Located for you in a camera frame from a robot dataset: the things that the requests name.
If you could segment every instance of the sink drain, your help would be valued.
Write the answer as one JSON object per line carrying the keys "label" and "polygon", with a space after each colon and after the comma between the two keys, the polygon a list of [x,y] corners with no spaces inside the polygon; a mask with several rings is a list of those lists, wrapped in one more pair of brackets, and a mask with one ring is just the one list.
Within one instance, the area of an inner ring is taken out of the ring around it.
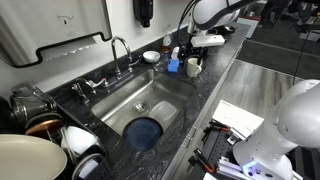
{"label": "sink drain", "polygon": [[150,106],[148,103],[143,101],[137,101],[132,106],[132,111],[136,114],[142,114],[148,112],[150,110]]}

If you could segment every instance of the wall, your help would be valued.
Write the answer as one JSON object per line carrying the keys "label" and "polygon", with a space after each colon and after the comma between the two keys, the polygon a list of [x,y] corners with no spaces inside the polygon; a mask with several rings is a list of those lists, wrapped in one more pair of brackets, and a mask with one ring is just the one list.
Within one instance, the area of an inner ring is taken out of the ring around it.
{"label": "wall", "polygon": [[[113,36],[123,37],[132,51],[161,38],[168,24],[175,31],[181,14],[189,2],[189,0],[154,0],[151,26],[145,29],[134,19],[132,0],[106,1]],[[118,56],[124,53],[123,47],[117,47]],[[43,91],[48,91],[112,60],[110,41],[100,41],[89,49],[33,67],[16,69],[0,61],[0,96],[8,99],[11,95],[10,88],[21,82],[28,82]]]}

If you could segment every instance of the sponge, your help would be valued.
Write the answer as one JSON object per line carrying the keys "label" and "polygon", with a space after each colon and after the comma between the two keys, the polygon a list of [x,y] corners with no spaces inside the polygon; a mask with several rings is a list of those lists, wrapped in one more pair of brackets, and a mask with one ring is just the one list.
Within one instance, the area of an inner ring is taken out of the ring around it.
{"label": "sponge", "polygon": [[179,60],[178,59],[170,59],[168,64],[168,73],[170,74],[178,74]]}

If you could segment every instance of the countertop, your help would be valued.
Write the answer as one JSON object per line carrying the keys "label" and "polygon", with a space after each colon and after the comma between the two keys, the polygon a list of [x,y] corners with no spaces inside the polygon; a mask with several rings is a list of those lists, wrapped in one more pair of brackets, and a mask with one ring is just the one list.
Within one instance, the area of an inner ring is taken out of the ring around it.
{"label": "countertop", "polygon": [[[232,23],[236,32],[228,37],[225,45],[209,48],[209,57],[204,61],[203,70],[198,78],[189,78],[182,68],[177,75],[170,75],[196,87],[196,93],[190,97],[189,102],[178,114],[167,131],[162,135],[157,144],[149,151],[141,152],[128,144],[120,135],[109,128],[104,122],[91,113],[91,108],[105,97],[115,92],[126,82],[152,68],[150,64],[142,62],[133,68],[133,73],[111,85],[108,89],[97,90],[97,94],[88,93],[84,89],[90,102],[81,105],[77,102],[77,95],[71,90],[74,81],[68,82],[52,91],[50,95],[55,101],[69,112],[73,118],[78,119],[87,126],[101,140],[109,153],[109,162],[112,167],[111,179],[161,179],[175,156],[182,141],[198,117],[208,97],[216,87],[219,79],[226,70],[229,62],[235,58],[239,47],[245,39],[248,26]],[[159,42],[155,41],[133,52],[134,59],[146,50],[158,50]],[[126,58],[120,58],[120,68],[126,69]],[[83,76],[83,78],[95,82],[106,77],[110,82],[114,81],[113,62],[95,69]]]}

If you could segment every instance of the cable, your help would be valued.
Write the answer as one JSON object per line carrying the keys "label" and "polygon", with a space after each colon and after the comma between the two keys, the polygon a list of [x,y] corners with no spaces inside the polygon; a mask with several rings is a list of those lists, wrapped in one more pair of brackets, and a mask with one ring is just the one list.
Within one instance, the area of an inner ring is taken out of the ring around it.
{"label": "cable", "polygon": [[308,34],[307,34],[307,37],[306,37],[306,39],[305,39],[304,42],[303,42],[303,45],[302,45],[302,48],[301,48],[301,51],[300,51],[300,56],[299,56],[298,64],[297,64],[297,66],[296,66],[296,71],[295,71],[294,76],[293,76],[292,86],[294,86],[294,84],[295,84],[295,80],[296,80],[296,77],[297,77],[299,65],[300,65],[300,62],[301,62],[302,54],[303,54],[303,49],[304,49],[304,46],[306,45],[306,42],[307,42],[307,40],[308,40],[308,38],[309,38],[310,32],[311,32],[311,30],[309,30],[309,32],[308,32]]}
{"label": "cable", "polygon": [[180,18],[180,21],[179,21],[179,24],[178,24],[178,29],[177,29],[177,44],[179,47],[181,47],[181,44],[179,42],[179,32],[180,32],[180,28],[181,28],[181,24],[182,24],[182,21],[184,20],[184,18],[188,15],[189,11],[191,10],[191,8],[200,0],[191,0],[187,7],[184,9],[182,15],[181,15],[181,18]]}

